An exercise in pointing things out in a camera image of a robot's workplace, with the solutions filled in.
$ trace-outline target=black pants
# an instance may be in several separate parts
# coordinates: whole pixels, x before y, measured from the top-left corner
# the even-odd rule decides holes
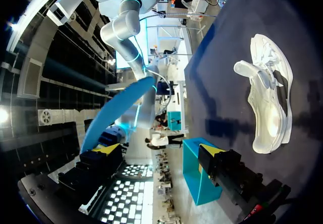
[[[182,141],[175,141],[174,139],[184,137],[184,134],[168,136],[168,144],[182,144]]]

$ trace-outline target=shoe sole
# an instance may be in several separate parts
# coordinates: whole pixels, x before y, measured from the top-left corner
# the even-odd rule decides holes
[[[279,72],[283,72],[283,73],[287,73],[287,76],[285,77],[285,74],[283,75],[283,77],[285,77],[288,81],[288,88],[287,88],[287,115],[286,115],[286,129],[284,131],[284,136],[282,138],[282,143],[286,144],[289,142],[290,140],[290,136],[291,136],[291,131],[292,131],[292,122],[293,122],[293,116],[292,116],[292,110],[291,110],[291,105],[290,105],[290,91],[291,91],[291,86],[292,86],[292,82],[293,82],[293,72],[292,72],[292,68],[287,60],[287,58],[285,57],[284,53],[280,50],[280,48],[268,37],[261,35],[261,34],[255,34],[255,36],[251,39],[251,43],[250,43],[250,51],[251,51],[251,57],[252,57],[252,61],[253,63],[255,63],[255,55],[257,55],[256,52],[256,43],[261,43],[264,44],[263,39],[265,41],[267,41],[270,44],[270,47],[275,51],[276,55],[279,57],[280,59],[280,67],[278,67],[277,65],[275,65],[275,69],[277,69],[277,71]]]

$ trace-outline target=man in white shirt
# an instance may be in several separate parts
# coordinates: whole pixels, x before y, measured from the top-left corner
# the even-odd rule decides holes
[[[163,146],[166,146],[168,144],[179,144],[181,147],[183,141],[182,140],[176,141],[174,139],[182,138],[182,137],[184,137],[184,134],[175,135],[175,136],[164,136],[163,134],[160,134],[160,135],[153,134],[152,139],[146,138],[145,142],[148,143],[147,147],[153,150],[164,148]]]

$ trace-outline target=ceiling light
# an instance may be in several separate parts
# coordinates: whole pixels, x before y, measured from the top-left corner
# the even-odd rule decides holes
[[[0,123],[5,122],[8,119],[8,113],[4,109],[0,109]]]

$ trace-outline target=person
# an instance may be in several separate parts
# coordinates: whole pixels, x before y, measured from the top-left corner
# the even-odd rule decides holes
[[[167,115],[166,112],[155,117],[155,120],[160,123],[163,127],[168,127]]]
[[[170,50],[164,50],[164,54],[173,54],[174,52],[176,51],[176,49],[175,48],[173,48],[173,50],[172,51],[170,51]],[[165,58],[165,57],[167,57],[167,55],[161,55],[158,51],[157,51],[157,46],[155,45],[154,46],[154,48],[152,48],[152,49],[150,49],[150,54],[153,54],[153,55],[155,55],[154,57],[154,59],[148,59],[148,63],[150,64],[150,65],[156,65],[156,66],[158,66],[158,61],[160,60],[160,59],[163,59],[163,58]]]
[[[149,147],[150,149],[152,149],[152,147],[159,147],[158,149],[160,149],[160,147],[162,146],[166,146],[169,144],[179,144],[180,147],[182,146],[183,141],[176,141],[176,138],[182,138],[184,137],[184,134],[181,135],[174,135],[174,136],[164,136],[162,134],[160,134],[158,136],[158,134],[153,134],[152,139],[146,138],[145,142],[148,143],[147,147]]]

